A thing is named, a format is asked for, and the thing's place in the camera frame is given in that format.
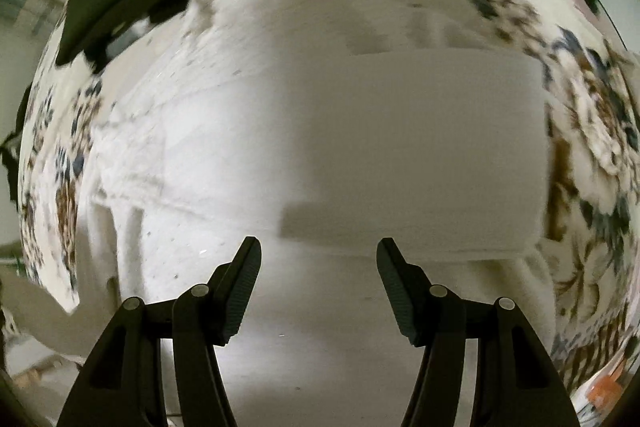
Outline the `white knit sweater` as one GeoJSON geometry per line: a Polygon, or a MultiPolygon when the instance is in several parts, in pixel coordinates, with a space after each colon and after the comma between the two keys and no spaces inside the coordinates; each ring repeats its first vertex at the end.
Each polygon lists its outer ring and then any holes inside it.
{"type": "Polygon", "coordinates": [[[194,0],[165,53],[105,82],[81,233],[115,239],[119,291],[156,301],[262,243],[240,335],[219,358],[243,426],[395,426],[420,353],[375,266],[386,236],[464,298],[514,299],[555,330],[538,244],[549,182],[541,64],[451,18],[399,44],[389,1],[194,0]]]}

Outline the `floral fleece blanket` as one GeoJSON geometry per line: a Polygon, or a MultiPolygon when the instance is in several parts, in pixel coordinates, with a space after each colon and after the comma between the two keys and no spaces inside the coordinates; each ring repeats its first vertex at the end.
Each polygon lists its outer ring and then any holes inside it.
{"type": "MultiPolygon", "coordinates": [[[[193,1],[174,0],[177,12],[158,22],[137,20],[111,38],[103,56],[85,52],[58,67],[65,5],[32,80],[17,175],[25,272],[3,275],[2,303],[19,329],[76,363],[87,360],[125,299],[171,300],[213,272],[172,298],[124,296],[106,224],[96,226],[103,256],[89,253],[81,233],[92,130],[118,98],[107,73],[135,44],[145,50],[144,66],[153,66],[167,49],[157,31],[183,28],[193,1]]],[[[578,395],[639,332],[638,57],[608,35],[584,0],[358,0],[357,6],[373,10],[384,1],[405,12],[390,33],[399,44],[442,42],[438,29],[411,19],[428,11],[498,51],[541,64],[549,182],[538,248],[555,318],[552,340],[542,344],[565,390],[578,395]]]]}

